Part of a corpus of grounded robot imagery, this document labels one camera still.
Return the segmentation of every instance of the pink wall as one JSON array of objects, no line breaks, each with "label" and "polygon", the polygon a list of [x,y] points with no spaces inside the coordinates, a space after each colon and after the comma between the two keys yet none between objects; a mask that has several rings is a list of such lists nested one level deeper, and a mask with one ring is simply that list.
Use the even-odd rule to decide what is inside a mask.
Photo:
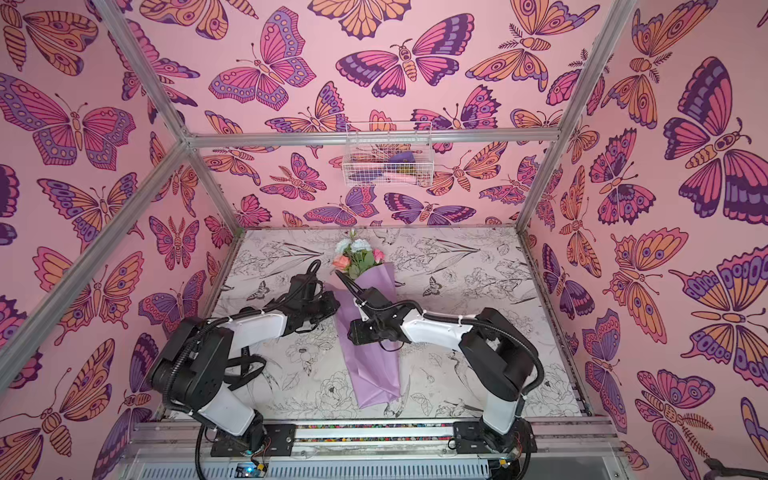
[{"label": "pink wall", "polygon": [[[141,24],[145,35],[162,55],[200,74],[197,77],[175,71],[173,76],[172,87],[181,92],[181,95],[174,94],[173,99],[193,132],[216,133],[204,115],[209,110],[235,120],[245,132],[272,131],[265,122],[275,118],[287,119],[294,129],[309,128],[306,122],[290,118],[306,120],[303,114],[308,114],[308,108],[309,114],[320,113],[320,109],[316,112],[316,99],[329,81],[337,90],[342,112],[353,121],[366,121],[373,108],[384,110],[394,120],[409,120],[414,109],[427,109],[450,121],[443,108],[456,115],[456,104],[463,110],[470,94],[484,85],[493,90],[491,96],[500,105],[494,112],[483,115],[495,118],[499,127],[511,127],[513,109],[542,111],[552,116],[558,109],[565,108],[570,95],[568,86],[574,75],[560,82],[556,80],[566,72],[578,70],[578,66],[569,64],[582,60],[582,49],[591,48],[610,4],[595,0],[568,2],[573,16],[568,25],[578,24],[572,28],[534,25],[533,18],[526,17],[522,11],[515,15],[508,2],[445,0],[439,3],[438,9],[433,2],[398,0],[392,3],[390,15],[368,35],[362,29],[357,35],[351,35],[357,31],[354,26],[348,27],[349,32],[343,31],[339,20],[350,22],[347,17],[353,13],[343,15],[342,19],[331,18],[331,14],[322,9],[325,2],[318,0],[235,2],[237,8],[224,5],[220,17],[208,24],[208,28],[200,21],[204,17],[202,9],[195,14],[174,9],[164,2],[133,2],[133,5],[128,2],[130,9],[126,16]],[[319,5],[317,15],[314,5]],[[503,15],[499,14],[500,8],[504,10]],[[442,34],[436,33],[438,30],[451,30],[460,40],[436,47],[429,41],[419,42],[422,34],[446,19],[449,22],[445,25],[449,26],[432,31],[434,35],[430,38],[442,38]],[[285,43],[277,34],[278,24],[291,37]],[[510,31],[510,24],[521,38]],[[536,41],[531,38],[534,32],[540,37]],[[390,45],[402,45],[408,38],[412,40],[405,43],[403,57],[406,60],[401,61],[397,58],[399,49]],[[527,47],[512,47],[508,43],[507,48],[499,48],[500,44],[510,41],[523,41],[522,45]],[[343,60],[367,51],[387,53]],[[503,55],[500,62],[484,63],[496,55]],[[415,57],[415,61],[408,60],[409,56]],[[269,67],[259,68],[272,71],[271,77],[259,78],[254,60],[265,61]],[[497,72],[496,67],[501,64],[505,68]],[[371,80],[363,80],[366,74],[354,74],[353,65],[367,65]],[[293,72],[296,72],[295,78],[290,76]],[[546,104],[544,100],[550,94],[551,103]],[[469,102],[467,115],[475,105]],[[343,128],[336,112],[325,113],[327,116],[320,118],[325,127],[319,128]],[[285,131],[285,122],[274,124],[282,125],[280,129]]]},{"label": "pink wall", "polygon": [[[703,14],[707,3],[716,2],[688,5]],[[660,24],[655,15],[666,19],[673,10],[658,0],[638,6],[640,22],[654,17]],[[690,20],[697,15],[683,17],[689,20],[678,29],[684,33],[679,41],[654,40],[643,52],[628,25],[605,75],[606,105],[584,117],[600,141],[576,164],[570,155],[562,159],[559,184],[544,200],[554,208],[554,228],[534,215],[529,229],[587,393],[596,409],[604,406],[611,415],[627,450],[635,449],[631,459],[644,468],[639,478],[701,478],[707,455],[768,470],[768,143],[760,133],[768,103],[766,66],[758,60],[768,30],[757,27],[765,9],[720,2],[698,25]],[[636,74],[630,60],[669,53],[640,73],[658,74],[658,83],[647,83],[652,97],[642,80],[639,94],[623,93],[626,108],[610,99],[612,85],[633,82],[626,78]],[[740,123],[742,137],[714,143],[719,160],[687,168],[692,156],[701,159],[701,148],[738,131]],[[680,140],[676,150],[668,150],[668,139]],[[700,193],[692,176],[705,177],[710,189]],[[616,193],[614,217],[602,207]],[[692,194],[706,199],[700,209]],[[568,260],[572,240],[574,264]],[[608,363],[611,372],[604,371]]]},{"label": "pink wall", "polygon": [[[151,152],[173,144],[160,120],[150,122],[146,100],[121,99],[124,69],[107,29],[83,2],[59,2],[57,7],[68,13],[35,14],[39,7],[26,4],[2,6],[7,22],[22,23],[15,30],[6,25],[6,38],[9,32],[17,40],[23,35],[26,50],[19,50],[17,41],[7,44],[10,54],[0,54],[5,118],[0,121],[5,154],[0,161],[0,263],[6,272],[0,280],[0,347],[87,247],[78,231],[92,240],[93,232],[145,181],[154,164]],[[40,25],[36,22],[52,25],[44,36],[52,35],[53,42],[61,39],[52,31],[72,25],[66,45],[79,41],[84,49],[51,52],[53,44],[36,46],[29,33],[39,33],[31,26]],[[69,123],[70,107],[79,111],[79,123]],[[64,126],[49,128],[58,124]],[[83,151],[78,151],[71,125],[83,129]],[[203,188],[194,189],[195,218],[173,190],[171,185],[164,199],[151,204],[137,230],[124,237],[62,320],[68,327],[56,326],[2,397],[0,478],[20,478],[18,469],[21,478],[103,478],[120,455],[130,422],[145,420],[156,408],[158,395],[140,392],[141,372],[165,343],[164,327],[174,327],[163,322],[157,309],[171,308],[176,298],[169,289],[181,291],[196,272],[205,279],[191,295],[204,305],[211,294],[207,254],[217,265],[227,253],[227,245],[214,246],[204,226],[216,209]],[[101,198],[108,203],[108,215],[98,207]],[[185,231],[199,222],[188,262],[168,269],[157,251],[150,215],[165,225],[173,217],[177,229],[184,219]],[[172,302],[163,303],[168,293]],[[88,374],[88,387],[78,394],[71,386],[82,381],[86,364],[96,373]],[[83,410],[91,401],[100,407]]]}]

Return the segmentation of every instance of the butterfly wallpaper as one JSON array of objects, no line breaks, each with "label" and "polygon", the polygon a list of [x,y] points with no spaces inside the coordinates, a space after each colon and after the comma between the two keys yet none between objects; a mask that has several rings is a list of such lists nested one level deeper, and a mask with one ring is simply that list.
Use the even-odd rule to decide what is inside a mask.
[{"label": "butterfly wallpaper", "polygon": [[[584,394],[637,478],[699,480],[708,456],[768,469],[764,13],[638,2],[571,144],[590,134],[547,182],[549,221],[528,228]],[[588,315],[564,302],[568,282]]]}]

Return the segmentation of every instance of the metal rail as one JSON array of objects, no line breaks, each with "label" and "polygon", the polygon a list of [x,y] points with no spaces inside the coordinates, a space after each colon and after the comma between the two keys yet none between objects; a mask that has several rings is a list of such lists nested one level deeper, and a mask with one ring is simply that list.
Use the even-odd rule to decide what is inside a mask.
[{"label": "metal rail", "polygon": [[563,118],[560,120],[560,140],[556,141],[547,150],[547,154],[538,168],[533,185],[531,185],[531,191],[528,192],[528,198],[525,199],[523,204],[523,209],[515,226],[518,232],[525,231],[528,221],[536,209],[536,204],[549,183],[549,177],[560,163],[560,156],[565,151],[571,132],[576,128],[576,124],[579,118],[581,118],[581,112],[592,95],[592,90],[600,78],[603,67],[608,62],[611,53],[613,53],[616,42],[624,31],[624,25],[634,13],[633,9],[636,2],[637,0],[614,0],[603,28],[598,33],[598,36],[594,38],[592,53],[590,53],[587,63],[581,70],[578,83],[571,95],[571,100],[568,102]]},{"label": "metal rail", "polygon": [[21,324],[3,347],[0,356],[0,392],[7,392],[16,374],[22,370],[35,350],[51,335],[67,308],[96,276],[114,249],[125,238],[139,216],[173,174],[184,158],[185,147],[176,144],[165,159],[154,168],[129,198],[112,221],[96,236],[86,251],[76,259],[53,290]]}]

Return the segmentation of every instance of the pink rose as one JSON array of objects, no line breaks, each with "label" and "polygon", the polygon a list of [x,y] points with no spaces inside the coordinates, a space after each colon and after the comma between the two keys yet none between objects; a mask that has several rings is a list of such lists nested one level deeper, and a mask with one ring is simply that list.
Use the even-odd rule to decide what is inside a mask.
[{"label": "pink rose", "polygon": [[346,270],[350,263],[349,258],[343,255],[339,255],[333,260],[333,266],[339,270]]}]

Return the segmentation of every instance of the floral drawing tablecloth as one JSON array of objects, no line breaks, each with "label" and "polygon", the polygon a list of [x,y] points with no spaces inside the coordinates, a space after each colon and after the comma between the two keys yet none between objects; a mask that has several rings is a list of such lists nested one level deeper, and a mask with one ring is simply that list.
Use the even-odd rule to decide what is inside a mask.
[{"label": "floral drawing tablecloth", "polygon": [[[323,262],[329,279],[342,230],[251,230],[227,278],[215,316],[258,308],[287,291],[290,277]],[[560,353],[512,228],[362,230],[394,263],[398,299],[425,309],[506,316],[536,346],[545,382],[528,396],[526,416],[580,415]],[[400,350],[402,396],[358,409],[333,321],[311,333],[251,348],[268,360],[263,375],[236,392],[268,419],[364,419],[480,416],[485,390],[461,353],[424,343]]]}]

